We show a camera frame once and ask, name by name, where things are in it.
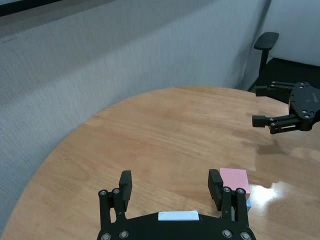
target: wooden table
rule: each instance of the wooden table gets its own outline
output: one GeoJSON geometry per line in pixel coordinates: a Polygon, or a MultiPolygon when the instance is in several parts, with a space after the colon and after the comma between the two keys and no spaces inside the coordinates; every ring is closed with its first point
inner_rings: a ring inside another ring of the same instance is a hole
{"type": "Polygon", "coordinates": [[[98,191],[132,170],[128,218],[160,211],[217,215],[208,170],[246,169],[258,240],[320,234],[320,128],[271,135],[252,115],[288,106],[218,87],[152,91],[113,105],[70,134],[23,192],[3,240],[95,240],[98,191]]]}

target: screw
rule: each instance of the screw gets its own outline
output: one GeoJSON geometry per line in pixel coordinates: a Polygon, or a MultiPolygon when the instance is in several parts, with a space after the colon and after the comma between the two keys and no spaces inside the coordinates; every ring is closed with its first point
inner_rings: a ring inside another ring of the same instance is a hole
{"type": "Polygon", "coordinates": [[[223,230],[222,231],[222,235],[225,236],[228,239],[232,237],[232,233],[228,229],[223,230]]]}
{"type": "Polygon", "coordinates": [[[111,239],[110,233],[105,233],[101,236],[101,240],[110,240],[110,239],[111,239]]]}
{"type": "Polygon", "coordinates": [[[250,236],[250,234],[247,233],[247,232],[242,232],[242,233],[240,233],[240,236],[241,236],[241,238],[244,239],[244,240],[251,240],[251,236],[250,236]]]}
{"type": "Polygon", "coordinates": [[[125,239],[125,238],[127,238],[128,236],[129,236],[129,232],[126,231],[126,230],[123,230],[123,231],[121,231],[121,232],[119,233],[119,238],[121,238],[121,239],[125,239]]]}

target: white sticker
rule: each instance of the white sticker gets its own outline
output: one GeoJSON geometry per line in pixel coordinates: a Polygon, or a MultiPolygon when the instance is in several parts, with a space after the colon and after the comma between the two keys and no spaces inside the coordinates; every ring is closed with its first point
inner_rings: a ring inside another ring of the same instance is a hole
{"type": "Polygon", "coordinates": [[[161,211],[158,221],[199,221],[197,210],[194,211],[161,211]]]}

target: pink foam block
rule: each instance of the pink foam block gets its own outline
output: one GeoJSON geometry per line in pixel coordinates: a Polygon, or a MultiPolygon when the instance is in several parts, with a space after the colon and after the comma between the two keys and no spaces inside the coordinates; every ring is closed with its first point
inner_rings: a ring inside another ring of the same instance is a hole
{"type": "Polygon", "coordinates": [[[244,169],[220,168],[220,175],[223,180],[223,186],[232,190],[242,188],[245,190],[245,198],[248,200],[250,196],[250,188],[248,182],[247,171],[244,169]]]}

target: office chair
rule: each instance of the office chair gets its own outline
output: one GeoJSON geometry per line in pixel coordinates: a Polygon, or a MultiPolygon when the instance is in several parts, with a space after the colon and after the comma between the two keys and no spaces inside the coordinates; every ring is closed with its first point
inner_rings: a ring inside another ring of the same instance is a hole
{"type": "MultiPolygon", "coordinates": [[[[278,37],[279,34],[277,32],[265,32],[255,42],[254,49],[262,50],[262,55],[259,67],[259,76],[250,86],[248,91],[251,92],[255,86],[270,86],[272,82],[295,84],[303,81],[310,83],[312,87],[320,88],[319,66],[284,60],[276,57],[267,62],[269,51],[277,43],[278,37]]],[[[268,97],[286,104],[289,101],[289,94],[287,91],[275,92],[268,97]]]]}

